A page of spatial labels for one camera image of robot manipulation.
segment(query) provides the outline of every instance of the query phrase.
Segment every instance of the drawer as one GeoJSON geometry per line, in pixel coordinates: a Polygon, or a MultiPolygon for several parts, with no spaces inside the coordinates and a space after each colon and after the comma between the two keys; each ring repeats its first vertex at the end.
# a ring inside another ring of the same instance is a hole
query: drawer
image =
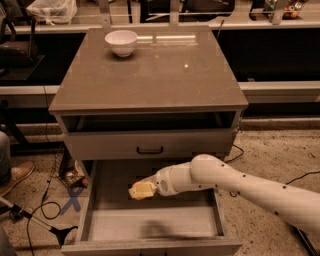
{"type": "Polygon", "coordinates": [[[161,132],[86,132],[64,134],[77,160],[181,158],[198,153],[229,154],[235,130],[161,132]]]}
{"type": "Polygon", "coordinates": [[[174,164],[168,160],[96,161],[75,244],[64,255],[234,255],[215,190],[135,201],[128,188],[174,164]]]}

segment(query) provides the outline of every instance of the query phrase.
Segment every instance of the desk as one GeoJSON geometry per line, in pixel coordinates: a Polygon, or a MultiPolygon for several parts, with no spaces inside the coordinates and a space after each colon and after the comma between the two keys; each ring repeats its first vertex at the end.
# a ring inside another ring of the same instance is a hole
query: desk
{"type": "Polygon", "coordinates": [[[240,243],[225,237],[215,191],[138,203],[127,188],[167,161],[229,154],[247,101],[209,27],[134,30],[135,52],[119,58],[90,29],[49,108],[73,159],[95,160],[76,244],[62,252],[232,255],[240,243]]]}

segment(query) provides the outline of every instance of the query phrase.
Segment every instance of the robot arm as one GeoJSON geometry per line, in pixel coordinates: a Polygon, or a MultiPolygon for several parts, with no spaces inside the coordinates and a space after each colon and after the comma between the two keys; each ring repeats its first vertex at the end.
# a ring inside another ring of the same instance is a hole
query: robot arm
{"type": "Polygon", "coordinates": [[[248,175],[210,155],[159,170],[129,189],[137,200],[216,188],[241,197],[277,215],[310,235],[320,235],[320,194],[248,175]]]}

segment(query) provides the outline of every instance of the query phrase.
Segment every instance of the power cord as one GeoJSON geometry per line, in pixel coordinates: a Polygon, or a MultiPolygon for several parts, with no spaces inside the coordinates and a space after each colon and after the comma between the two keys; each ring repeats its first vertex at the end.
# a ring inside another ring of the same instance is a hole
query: power cord
{"type": "MultiPolygon", "coordinates": [[[[46,87],[44,85],[42,87],[43,87],[43,91],[44,91],[44,98],[46,101],[47,109],[49,109],[49,102],[48,102],[48,95],[47,95],[46,87]]],[[[45,127],[45,135],[46,135],[47,142],[50,142],[49,138],[48,138],[48,121],[49,121],[49,117],[47,117],[47,122],[46,122],[46,127],[45,127]]]]}
{"type": "Polygon", "coordinates": [[[240,148],[239,146],[237,146],[237,145],[235,145],[235,144],[233,144],[232,146],[235,147],[235,148],[237,148],[237,149],[239,149],[239,150],[241,151],[241,153],[240,153],[239,155],[237,155],[236,157],[234,157],[234,158],[232,158],[232,159],[230,159],[230,160],[225,161],[225,163],[233,162],[233,161],[237,160],[239,157],[241,157],[241,156],[244,154],[244,150],[243,150],[242,148],[240,148]]]}
{"type": "MultiPolygon", "coordinates": [[[[46,188],[46,190],[45,190],[45,192],[43,193],[43,196],[42,196],[42,198],[41,198],[41,204],[40,204],[40,206],[38,206],[36,209],[34,209],[34,210],[32,211],[31,215],[33,215],[38,209],[40,209],[41,212],[42,212],[42,214],[43,214],[43,216],[44,216],[47,220],[53,220],[53,219],[57,218],[57,217],[60,215],[60,213],[61,213],[61,206],[60,206],[57,202],[50,201],[50,202],[46,202],[46,203],[45,203],[45,200],[46,200],[46,198],[47,198],[47,194],[48,194],[48,191],[49,191],[49,188],[50,188],[50,185],[51,185],[52,178],[54,177],[53,174],[54,174],[54,172],[55,172],[55,170],[56,170],[56,168],[57,168],[57,162],[58,162],[58,161],[57,161],[57,158],[58,158],[58,154],[61,153],[62,147],[63,147],[63,143],[61,143],[61,145],[60,145],[60,147],[59,147],[59,149],[58,149],[58,152],[54,155],[54,163],[53,163],[53,166],[52,166],[51,171],[50,171],[50,177],[49,177],[49,179],[47,180],[48,186],[47,186],[47,188],[46,188]],[[45,211],[44,211],[44,209],[43,209],[43,206],[45,206],[45,205],[50,205],[50,204],[51,204],[51,205],[56,205],[57,208],[58,208],[57,214],[54,215],[54,216],[52,216],[52,217],[49,217],[49,216],[45,213],[45,211]]],[[[30,232],[29,232],[29,223],[30,223],[30,219],[28,219],[28,222],[27,222],[27,236],[28,236],[28,241],[29,241],[29,247],[30,247],[31,254],[32,254],[32,256],[34,256],[34,250],[33,250],[32,242],[31,242],[31,237],[30,237],[30,232]]]]}
{"type": "Polygon", "coordinates": [[[302,179],[302,178],[304,178],[304,177],[306,177],[306,176],[308,176],[308,175],[310,175],[310,174],[319,174],[319,173],[320,173],[320,171],[307,172],[307,173],[301,175],[300,177],[294,178],[293,180],[287,182],[286,185],[289,185],[290,183],[292,183],[292,182],[294,182],[294,181],[296,181],[296,180],[300,180],[300,179],[302,179]]]}

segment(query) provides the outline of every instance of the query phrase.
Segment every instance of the cabinet top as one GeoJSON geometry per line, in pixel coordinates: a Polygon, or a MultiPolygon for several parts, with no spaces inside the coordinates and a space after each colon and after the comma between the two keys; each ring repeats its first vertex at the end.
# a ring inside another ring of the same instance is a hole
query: cabinet top
{"type": "Polygon", "coordinates": [[[134,28],[134,53],[115,56],[110,31],[89,29],[50,108],[53,114],[244,109],[243,95],[207,26],[134,28]]]}

